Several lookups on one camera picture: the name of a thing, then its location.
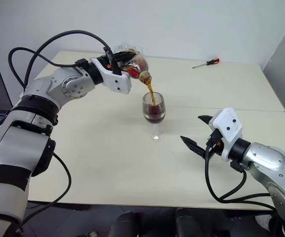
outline glass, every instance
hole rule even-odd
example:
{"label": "glass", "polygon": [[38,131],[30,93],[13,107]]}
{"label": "glass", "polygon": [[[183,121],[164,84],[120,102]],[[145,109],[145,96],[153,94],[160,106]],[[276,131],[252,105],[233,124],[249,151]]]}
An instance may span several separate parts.
{"label": "glass", "polygon": [[159,123],[166,115],[166,107],[163,96],[160,93],[154,92],[153,95],[155,99],[154,104],[150,92],[143,96],[142,112],[145,119],[152,124],[153,131],[150,134],[150,138],[153,141],[161,141],[164,135],[159,132]]}

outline white table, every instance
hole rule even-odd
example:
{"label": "white table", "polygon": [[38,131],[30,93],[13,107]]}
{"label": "white table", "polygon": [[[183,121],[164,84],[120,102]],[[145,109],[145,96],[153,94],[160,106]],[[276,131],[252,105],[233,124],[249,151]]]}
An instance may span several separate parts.
{"label": "white table", "polygon": [[[71,63],[83,56],[97,55],[60,52],[54,61]],[[59,123],[51,136],[57,143],[56,153],[72,175],[71,190],[60,202],[264,209],[255,205],[216,202],[205,183],[204,161],[179,137],[190,137],[204,146],[211,130],[197,116],[214,115],[218,111],[215,107],[234,106],[241,109],[237,113],[244,125],[246,140],[285,150],[285,112],[262,72],[255,65],[244,64],[220,63],[195,72],[188,70],[198,63],[195,61],[148,58],[148,62],[155,90],[163,93],[166,102],[167,115],[160,124],[166,138],[161,142],[152,142],[148,138],[151,125],[142,115],[142,96],[146,87],[138,81],[133,82],[129,95],[114,93],[98,85],[83,99],[69,102],[59,112]],[[169,73],[161,77],[158,69],[168,64],[166,62],[171,62],[171,69],[172,65],[179,65],[179,71],[185,65],[188,72],[183,73],[184,84],[178,85],[176,77],[170,78]],[[39,77],[54,69],[48,65]],[[173,75],[178,75],[178,70],[173,70]],[[197,83],[191,80],[195,74],[198,75]],[[238,75],[250,78],[249,83],[242,78],[237,78],[237,83],[230,83],[229,80],[233,81]],[[216,83],[223,80],[219,83],[221,90],[232,93],[236,99],[230,100],[232,95],[227,93],[219,98],[218,87],[208,87],[207,78]],[[248,90],[254,88],[253,96],[249,93],[251,100],[247,90],[243,89],[241,93],[236,90],[243,84]],[[242,178],[229,165],[218,156],[210,163],[211,183],[218,195],[235,187]],[[32,178],[29,200],[52,201],[66,186],[65,171],[52,159],[46,172]],[[245,186],[234,197],[265,191],[248,175]],[[268,197],[258,200],[271,204]]]}

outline robotic arm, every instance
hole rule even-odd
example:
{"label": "robotic arm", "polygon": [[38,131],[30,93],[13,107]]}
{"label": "robotic arm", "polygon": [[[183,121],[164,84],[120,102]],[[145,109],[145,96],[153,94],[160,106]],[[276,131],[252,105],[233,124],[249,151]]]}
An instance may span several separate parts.
{"label": "robotic arm", "polygon": [[[212,146],[209,157],[214,153],[238,172],[248,171],[269,192],[285,230],[285,151],[250,143],[242,139],[242,124],[232,108],[219,111],[214,117],[199,116],[210,126],[213,133],[207,145]],[[205,158],[205,150],[189,138],[181,137],[196,154]]]}
{"label": "robotic arm", "polygon": [[[118,65],[135,55],[114,54]],[[81,59],[76,64],[32,81],[0,126],[0,236],[9,236],[23,221],[30,177],[44,172],[53,156],[56,143],[50,134],[61,107],[100,83],[112,91],[130,92],[130,75],[121,70],[114,74],[108,56],[92,58],[90,63]]]}

